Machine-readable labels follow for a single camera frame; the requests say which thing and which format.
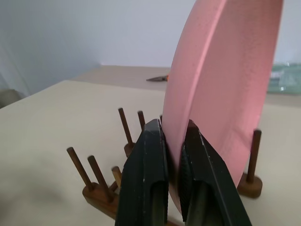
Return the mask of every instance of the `pink plate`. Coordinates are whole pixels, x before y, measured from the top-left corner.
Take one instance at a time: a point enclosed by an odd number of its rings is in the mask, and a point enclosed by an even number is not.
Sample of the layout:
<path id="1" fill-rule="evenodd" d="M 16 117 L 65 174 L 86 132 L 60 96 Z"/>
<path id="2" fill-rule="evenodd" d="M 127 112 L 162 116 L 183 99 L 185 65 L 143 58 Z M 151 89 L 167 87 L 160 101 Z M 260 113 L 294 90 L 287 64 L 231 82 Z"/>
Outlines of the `pink plate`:
<path id="1" fill-rule="evenodd" d="M 226 162 L 235 185 L 245 168 L 264 103 L 283 0 L 197 0 L 167 83 L 163 131 L 174 162 L 189 119 Z"/>

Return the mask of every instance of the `table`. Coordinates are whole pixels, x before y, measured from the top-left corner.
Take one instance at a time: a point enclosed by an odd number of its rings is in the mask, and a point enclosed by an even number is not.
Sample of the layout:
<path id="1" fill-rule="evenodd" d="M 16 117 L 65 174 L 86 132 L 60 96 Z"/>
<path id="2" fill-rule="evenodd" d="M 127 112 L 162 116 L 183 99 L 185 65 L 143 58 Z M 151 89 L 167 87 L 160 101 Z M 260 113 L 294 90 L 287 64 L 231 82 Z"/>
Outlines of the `table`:
<path id="1" fill-rule="evenodd" d="M 123 107 L 136 140 L 141 132 L 137 111 L 149 121 L 162 113 L 164 89 L 145 86 L 144 78 L 129 85 L 122 73 L 102 84 L 112 70 L 152 77 L 166 68 L 105 67 L 76 81 L 63 81 L 0 110 L 0 225 L 113 226 L 114 221 L 86 203 L 84 187 L 66 148 L 73 146 L 90 179 L 87 162 L 94 155 L 110 184 L 112 166 L 126 160 L 127 142 L 119 118 Z M 255 226 L 300 225 L 301 97 L 268 95 L 259 128 L 261 146 L 256 174 L 261 197 L 243 204 Z M 169 215 L 181 215 L 169 201 Z"/>

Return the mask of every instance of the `wooden peg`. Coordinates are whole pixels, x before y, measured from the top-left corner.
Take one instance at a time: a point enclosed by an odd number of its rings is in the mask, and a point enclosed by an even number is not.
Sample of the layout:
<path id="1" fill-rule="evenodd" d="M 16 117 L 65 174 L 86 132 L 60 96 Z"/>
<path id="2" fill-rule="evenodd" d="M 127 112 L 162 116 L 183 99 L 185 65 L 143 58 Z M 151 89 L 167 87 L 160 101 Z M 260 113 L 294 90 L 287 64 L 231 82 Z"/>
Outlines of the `wooden peg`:
<path id="1" fill-rule="evenodd" d="M 116 181 L 113 182 L 113 184 L 111 184 L 111 186 L 109 187 L 109 189 L 113 192 L 115 192 L 118 188 L 118 185 L 116 183 Z"/>
<path id="2" fill-rule="evenodd" d="M 118 188 L 120 189 L 122 174 L 121 174 L 121 172 L 120 172 L 119 167 L 118 167 L 118 166 L 114 166 L 114 167 L 112 168 L 112 173 L 113 173 L 113 176 L 114 176 L 114 178 L 115 178 L 115 180 L 116 180 L 117 186 L 118 186 Z"/>
<path id="3" fill-rule="evenodd" d="M 145 125 L 143 111 L 138 111 L 138 117 L 139 117 L 139 122 L 140 122 L 141 129 L 143 129 L 143 127 Z"/>
<path id="4" fill-rule="evenodd" d="M 103 174 L 98 167 L 95 157 L 93 155 L 89 156 L 88 162 L 90 163 L 90 166 L 96 176 L 96 179 L 97 179 L 99 185 L 101 186 L 102 190 L 104 191 L 107 201 L 112 202 L 113 196 L 111 195 L 111 190 L 108 188 L 108 185 L 103 178 Z"/>
<path id="5" fill-rule="evenodd" d="M 119 111 L 124 132 L 126 133 L 126 137 L 127 137 L 127 144 L 124 146 L 124 151 L 126 153 L 126 156 L 128 157 L 131 154 L 135 143 L 133 143 L 132 141 L 131 133 L 127 125 L 127 120 L 126 120 L 126 116 L 124 115 L 123 108 L 118 109 L 118 111 Z"/>
<path id="6" fill-rule="evenodd" d="M 69 147 L 67 148 L 67 152 L 70 156 L 70 158 L 72 159 L 77 171 L 79 172 L 81 178 L 83 179 L 85 185 L 88 187 L 88 190 L 91 192 L 93 191 L 93 185 L 83 167 L 83 165 L 81 164 L 81 162 L 79 161 L 78 156 L 76 155 L 73 147 Z"/>
<path id="7" fill-rule="evenodd" d="M 254 130 L 248 173 L 243 174 L 237 187 L 239 194 L 249 198 L 258 198 L 261 195 L 262 190 L 262 181 L 259 177 L 255 176 L 255 168 L 257 163 L 260 139 L 261 130 Z"/>

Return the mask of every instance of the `wooden rack base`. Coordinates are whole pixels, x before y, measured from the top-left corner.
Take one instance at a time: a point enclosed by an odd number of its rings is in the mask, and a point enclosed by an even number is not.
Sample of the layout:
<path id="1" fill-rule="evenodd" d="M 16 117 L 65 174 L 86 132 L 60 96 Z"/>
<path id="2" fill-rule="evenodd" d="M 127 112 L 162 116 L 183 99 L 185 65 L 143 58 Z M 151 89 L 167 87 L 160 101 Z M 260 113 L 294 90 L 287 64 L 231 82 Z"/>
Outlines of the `wooden rack base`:
<path id="1" fill-rule="evenodd" d="M 128 143 L 124 147 L 126 156 L 128 157 L 131 154 L 135 143 L 133 143 L 132 141 L 131 134 L 122 108 L 119 109 L 119 114 L 128 141 Z M 145 125 L 145 120 L 142 111 L 138 112 L 138 117 L 141 128 L 143 128 L 143 126 Z M 248 174 L 243 174 L 238 185 L 238 192 L 241 195 L 251 198 L 259 197 L 262 189 L 262 181 L 254 175 L 260 138 L 261 131 L 255 130 L 251 148 Z M 107 216 L 111 217 L 112 219 L 115 219 L 119 200 L 119 195 L 116 193 L 116 190 L 117 188 L 120 188 L 122 177 L 119 167 L 115 166 L 112 168 L 112 173 L 114 175 L 115 182 L 110 187 L 108 187 L 94 156 L 89 156 L 88 161 L 98 181 L 98 183 L 92 183 L 88 175 L 86 174 L 80 160 L 78 159 L 74 149 L 70 147 L 67 149 L 67 152 L 86 185 L 82 191 L 82 194 L 85 197 L 86 201 L 93 207 L 106 214 Z M 177 226 L 177 224 L 168 221 L 167 226 Z"/>
<path id="2" fill-rule="evenodd" d="M 253 133 L 248 173 L 244 173 L 238 184 L 237 190 L 240 195 L 249 198 L 258 198 L 261 195 L 262 181 L 255 176 L 255 168 L 261 139 L 261 130 L 256 129 Z"/>
<path id="3" fill-rule="evenodd" d="M 112 168 L 112 172 L 116 181 L 110 187 L 108 187 L 105 180 L 102 179 L 103 176 L 100 169 L 98 168 L 95 158 L 93 156 L 90 156 L 88 160 L 99 184 L 94 182 L 91 183 L 74 149 L 70 147 L 67 149 L 67 152 L 69 153 L 76 169 L 78 170 L 80 176 L 86 184 L 82 192 L 86 201 L 110 218 L 115 219 L 119 200 L 119 195 L 115 193 L 115 191 L 118 188 L 118 185 L 120 185 L 122 175 L 119 167 L 115 166 Z M 171 221 L 168 221 L 167 226 L 178 225 Z"/>

